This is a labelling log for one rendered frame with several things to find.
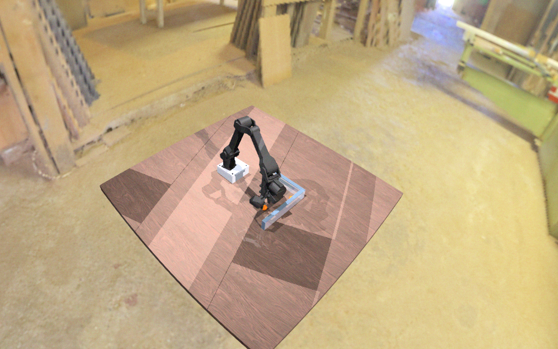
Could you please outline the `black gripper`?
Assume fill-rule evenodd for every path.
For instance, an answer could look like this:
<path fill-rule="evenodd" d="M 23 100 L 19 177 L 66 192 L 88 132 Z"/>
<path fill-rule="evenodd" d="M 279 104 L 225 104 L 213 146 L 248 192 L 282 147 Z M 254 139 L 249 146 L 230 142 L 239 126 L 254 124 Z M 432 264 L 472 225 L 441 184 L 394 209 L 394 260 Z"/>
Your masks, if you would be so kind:
<path fill-rule="evenodd" d="M 270 202 L 271 202 L 270 199 L 265 198 L 265 194 L 269 189 L 265 188 L 261 184 L 259 185 L 259 187 L 261 187 L 261 190 L 259 191 L 259 193 L 261 194 L 260 197 L 258 198 L 255 195 L 255 196 L 253 196 L 252 198 L 249 199 L 249 202 L 250 202 L 251 205 L 255 206 L 256 208 L 263 209 L 263 206 L 266 204 L 265 199 L 267 199 L 268 204 L 270 204 Z"/>

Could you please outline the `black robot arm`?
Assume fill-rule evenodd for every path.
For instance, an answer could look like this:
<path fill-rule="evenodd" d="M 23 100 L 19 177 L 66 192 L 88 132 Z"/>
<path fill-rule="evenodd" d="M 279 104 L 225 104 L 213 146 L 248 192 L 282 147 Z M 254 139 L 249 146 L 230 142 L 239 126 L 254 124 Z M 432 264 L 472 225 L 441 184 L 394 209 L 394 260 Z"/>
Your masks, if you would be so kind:
<path fill-rule="evenodd" d="M 259 167 L 261 173 L 261 185 L 269 190 L 265 194 L 265 198 L 270 199 L 270 201 L 275 204 L 283 198 L 286 192 L 286 187 L 279 181 L 281 178 L 281 172 L 275 159 L 268 154 L 266 145 L 261 137 L 260 128 L 256 125 L 255 120 L 249 116 L 244 116 L 234 121 L 235 132 L 232 136 L 230 144 L 223 149 L 220 158 L 223 159 L 223 166 L 227 170 L 232 170 L 237 166 L 235 157 L 240 153 L 238 147 L 243 134 L 246 133 L 251 137 L 252 144 L 254 145 L 258 157 L 259 157 Z M 277 173 L 277 174 L 273 174 Z"/>

